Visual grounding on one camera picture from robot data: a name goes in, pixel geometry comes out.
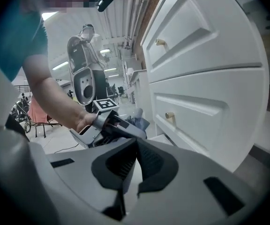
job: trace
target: ceiling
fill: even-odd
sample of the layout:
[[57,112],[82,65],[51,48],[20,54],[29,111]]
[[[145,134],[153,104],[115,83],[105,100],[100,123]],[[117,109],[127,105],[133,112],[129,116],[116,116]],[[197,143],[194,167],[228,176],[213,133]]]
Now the ceiling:
[[106,75],[122,75],[118,49],[121,49],[125,42],[127,7],[128,0],[114,0],[102,13],[98,12],[95,7],[70,8],[66,13],[56,13],[45,20],[48,35],[49,67],[52,76],[58,79],[71,80],[68,65],[57,70],[52,70],[52,68],[68,60],[67,42],[71,36],[77,35],[86,23],[91,23],[94,26],[95,33],[101,35],[103,39],[104,48],[111,50],[110,53],[107,53],[110,61],[107,64],[105,63],[106,69],[117,68],[117,70],[106,72]]

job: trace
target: cabinet drawer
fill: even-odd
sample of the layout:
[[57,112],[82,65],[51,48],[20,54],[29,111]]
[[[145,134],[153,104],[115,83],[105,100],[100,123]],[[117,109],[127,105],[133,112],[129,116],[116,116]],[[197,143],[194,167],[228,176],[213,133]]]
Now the cabinet drawer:
[[254,144],[268,86],[262,68],[236,68],[155,82],[150,91],[154,120],[177,146],[234,171]]
[[235,0],[161,0],[156,12],[142,41],[150,83],[267,64],[259,32]]

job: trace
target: railing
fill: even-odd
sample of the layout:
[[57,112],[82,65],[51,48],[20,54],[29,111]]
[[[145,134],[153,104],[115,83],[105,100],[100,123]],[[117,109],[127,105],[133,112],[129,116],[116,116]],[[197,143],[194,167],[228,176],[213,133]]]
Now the railing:
[[20,93],[22,93],[22,92],[31,92],[31,89],[30,89],[29,85],[17,85],[15,87],[19,90]]

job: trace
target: ceiling light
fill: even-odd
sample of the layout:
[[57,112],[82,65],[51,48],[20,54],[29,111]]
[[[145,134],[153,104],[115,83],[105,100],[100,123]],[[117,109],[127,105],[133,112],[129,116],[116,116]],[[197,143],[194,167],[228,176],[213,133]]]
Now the ceiling light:
[[110,69],[106,69],[106,70],[104,70],[104,72],[108,72],[108,71],[114,71],[114,70],[116,70],[116,68],[110,68]]
[[60,65],[58,65],[58,66],[55,66],[54,68],[52,68],[53,70],[56,70],[56,69],[58,69],[58,68],[60,68],[60,67],[63,67],[63,66],[65,66],[65,65],[67,65],[68,64],[68,62],[66,61],[66,62],[63,62],[63,63],[61,63]]
[[43,21],[45,21],[46,19],[50,18],[51,16],[55,15],[57,12],[53,12],[53,13],[43,13],[41,16],[42,16],[42,19]]
[[101,50],[101,51],[99,51],[99,52],[100,52],[100,53],[109,53],[109,52],[110,52],[110,49],[107,48],[107,49]]

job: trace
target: teal shirt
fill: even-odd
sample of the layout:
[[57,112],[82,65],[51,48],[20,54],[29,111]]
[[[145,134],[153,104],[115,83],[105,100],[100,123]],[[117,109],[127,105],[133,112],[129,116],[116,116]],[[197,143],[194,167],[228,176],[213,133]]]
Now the teal shirt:
[[23,14],[13,0],[0,17],[0,69],[13,81],[28,56],[47,55],[47,35],[38,12]]

